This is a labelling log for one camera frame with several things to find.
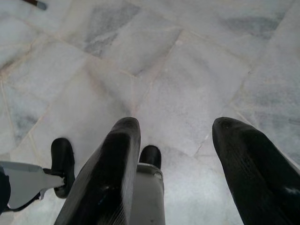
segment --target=black object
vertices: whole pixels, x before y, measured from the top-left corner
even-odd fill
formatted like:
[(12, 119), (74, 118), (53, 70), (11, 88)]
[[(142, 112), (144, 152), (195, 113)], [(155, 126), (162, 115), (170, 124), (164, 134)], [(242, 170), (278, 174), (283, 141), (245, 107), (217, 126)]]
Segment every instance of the black object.
[(64, 177), (65, 185), (62, 187), (54, 188), (56, 196), (59, 198), (66, 198), (71, 190), (71, 187), (75, 181), (74, 176), (74, 155), (71, 143), (66, 138), (57, 138), (51, 145), (51, 158), (52, 166), (51, 170), (45, 173), (52, 175), (58, 175)]
[(78, 174), (55, 225), (127, 225), (140, 141), (138, 121), (119, 120)]
[(246, 225), (299, 225), (300, 175), (260, 131), (218, 118), (213, 142)]
[(140, 163), (147, 163), (156, 166), (158, 169), (161, 167), (161, 153), (158, 147), (153, 145), (146, 146), (141, 153)]
[(9, 177), (4, 174), (0, 166), (0, 215), (6, 209), (10, 198)]
[(28, 2), (29, 4), (32, 4), (42, 10), (47, 9), (47, 5), (41, 1), (36, 1), (36, 0), (22, 0), (22, 1)]

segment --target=marble floor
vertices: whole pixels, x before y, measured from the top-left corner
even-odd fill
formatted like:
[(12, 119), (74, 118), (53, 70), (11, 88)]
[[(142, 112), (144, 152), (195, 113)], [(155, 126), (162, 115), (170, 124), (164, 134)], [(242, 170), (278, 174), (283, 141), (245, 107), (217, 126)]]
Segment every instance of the marble floor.
[[(0, 160), (50, 167), (67, 137), (75, 173), (125, 116), (162, 151), (167, 225), (241, 225), (211, 126), (230, 116), (300, 164), (298, 0), (0, 1)], [(52, 225), (64, 201), (0, 217)]]

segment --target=marble tile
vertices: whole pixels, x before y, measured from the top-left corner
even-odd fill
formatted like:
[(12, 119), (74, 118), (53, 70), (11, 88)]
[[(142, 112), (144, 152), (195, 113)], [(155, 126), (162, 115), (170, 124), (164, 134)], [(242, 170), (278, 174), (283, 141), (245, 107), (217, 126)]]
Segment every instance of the marble tile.
[(225, 224), (229, 189), (224, 175), (212, 167), (167, 147), (162, 153), (166, 224)]
[(26, 136), (19, 146), (10, 152), (10, 161), (41, 166), (29, 136)]
[(254, 61), (293, 0), (130, 0)]
[(271, 40), (260, 66), (233, 104), (276, 146), (300, 164), (300, 3), (295, 2)]
[(42, 2), (47, 5), (46, 10), (21, 0), (2, 0), (0, 13), (10, 13), (47, 33), (55, 33), (64, 22), (72, 0), (42, 0)]
[[(242, 121), (244, 123), (247, 123), (247, 124), (251, 125), (251, 123), (248, 120), (246, 120), (242, 115), (238, 114), (238, 112), (236, 112), (232, 108), (231, 105), (227, 105), (223, 109), (220, 117), (221, 116), (222, 117), (225, 116), (225, 117), (234, 118), (234, 119), (240, 120), (240, 121)], [(213, 145), (213, 141), (212, 141), (212, 124), (210, 126), (209, 133), (206, 135), (204, 141), (201, 143), (201, 146), (198, 149), (198, 151), (196, 152), (196, 154), (194, 155), (194, 157), (197, 158), (198, 160), (207, 160), (207, 159), (208, 160), (215, 160), (214, 157), (216, 157), (217, 160), (215, 160), (215, 161), (217, 161), (217, 164), (220, 165), (220, 161), (218, 159), (218, 156), (217, 156), (217, 153), (215, 151), (215, 148), (214, 148), (214, 145)]]
[(0, 154), (0, 161), (10, 161), (10, 154), (9, 153)]
[(53, 189), (50, 189), (46, 191), (43, 200), (36, 200), (22, 211), (15, 212), (14, 220), (10, 225), (53, 225), (64, 201), (55, 195)]
[(40, 35), (30, 52), (7, 78), (13, 86), (52, 102), (87, 59), (82, 51)]
[(26, 21), (39, 27), (47, 33), (55, 33), (63, 24), (72, 0), (41, 0), (47, 5), (47, 9), (40, 10), (33, 7)]
[(81, 70), (100, 82), (101, 88), (109, 93), (110, 96), (119, 98), (126, 108), (130, 111), (133, 110), (136, 104), (133, 102), (133, 84), (135, 77), (92, 56), (88, 58)]
[(20, 19), (25, 19), (33, 8), (30, 4), (20, 0), (2, 0), (0, 13), (10, 13)]
[(183, 32), (136, 113), (142, 142), (194, 155), (248, 71), (222, 48)]
[(13, 128), (9, 122), (9, 114), (3, 96), (2, 87), (0, 92), (0, 128), (0, 154), (3, 157), (3, 160), (6, 160), (7, 157), (5, 154), (9, 154), (10, 151), (16, 147), (16, 143)]
[(14, 220), (13, 212), (2, 213), (0, 216), (0, 223), (5, 225), (10, 225)]
[(129, 115), (130, 109), (119, 96), (111, 94), (88, 70), (78, 71), (32, 131), (38, 157), (44, 166), (50, 166), (52, 141), (66, 137), (74, 149), (78, 174), (115, 122)]
[(31, 94), (3, 84), (8, 111), (18, 145), (47, 109), (47, 103)]
[(123, 0), (75, 0), (58, 36), (142, 76), (151, 74), (164, 60), (180, 31), (162, 17)]
[(8, 13), (0, 12), (0, 46), (6, 45), (28, 45), (39, 34), (39, 32), (25, 24), (24, 22), (15, 19)]
[(39, 32), (0, 10), (0, 78), (30, 51), (31, 43)]

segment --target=white marble tile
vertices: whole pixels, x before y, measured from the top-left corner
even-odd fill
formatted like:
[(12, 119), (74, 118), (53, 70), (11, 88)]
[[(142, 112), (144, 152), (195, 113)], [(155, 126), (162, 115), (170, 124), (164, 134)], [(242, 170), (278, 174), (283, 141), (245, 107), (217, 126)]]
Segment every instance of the white marble tile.
[(260, 66), (233, 104), (284, 153), (300, 164), (300, 3), (280, 24)]
[(11, 225), (53, 225), (64, 201), (50, 189), (46, 191), (43, 200), (36, 200), (22, 211), (15, 212)]
[(3, 77), (30, 51), (30, 44), (39, 32), (1, 10), (0, 30), (0, 77)]
[(214, 165), (159, 146), (165, 184), (166, 224), (225, 224), (229, 189)]
[(180, 31), (162, 17), (123, 0), (75, 0), (58, 35), (142, 76), (166, 57)]
[(21, 0), (1, 0), (0, 13), (10, 13), (20, 19), (25, 19), (31, 12), (32, 6)]
[(39, 32), (25, 24), (24, 22), (15, 19), (8, 13), (0, 12), (0, 46), (6, 45), (28, 45), (39, 34)]
[(66, 137), (74, 149), (78, 174), (115, 122), (129, 115), (130, 109), (119, 96), (111, 95), (102, 82), (83, 68), (33, 130), (38, 156), (44, 166), (50, 166), (52, 141)]
[(0, 161), (10, 161), (10, 154), (9, 153), (0, 154)]
[(19, 146), (10, 152), (10, 161), (41, 166), (29, 136), (26, 136)]
[(248, 71), (222, 48), (183, 32), (136, 113), (142, 142), (194, 155)]
[(0, 154), (9, 154), (16, 146), (13, 128), (9, 122), (9, 114), (3, 92), (0, 92)]
[(47, 33), (55, 33), (64, 22), (72, 0), (42, 0), (41, 2), (47, 5), (46, 10), (21, 0), (2, 0), (0, 13), (10, 13)]
[(133, 110), (136, 104), (133, 102), (133, 83), (135, 77), (92, 56), (89, 57), (81, 70), (100, 82), (101, 88), (109, 93), (110, 96), (119, 98), (125, 104), (126, 108), (130, 111)]
[(47, 9), (44, 11), (32, 7), (26, 21), (48, 33), (55, 33), (63, 24), (72, 0), (41, 0), (41, 2), (47, 5)]
[(130, 0), (253, 61), (293, 0)]
[[(230, 105), (226, 106), (223, 109), (221, 115), (218, 117), (223, 117), (223, 116), (234, 118), (234, 119), (240, 120), (244, 123), (251, 125), (251, 123), (249, 121), (247, 121), (242, 115), (239, 115)], [(206, 135), (205, 139), (201, 143), (200, 148), (194, 155), (194, 157), (197, 158), (198, 160), (206, 160), (206, 159), (215, 160), (214, 157), (218, 157), (217, 153), (215, 151), (214, 145), (213, 145), (213, 141), (212, 141), (212, 124), (210, 126), (209, 133)]]
[(68, 44), (41, 35), (27, 57), (11, 71), (7, 82), (50, 103), (85, 64), (87, 57)]
[(14, 220), (13, 212), (2, 213), (0, 216), (0, 224), (10, 225)]
[(14, 128), (15, 142), (18, 145), (46, 111), (47, 103), (7, 84), (3, 84), (3, 87)]

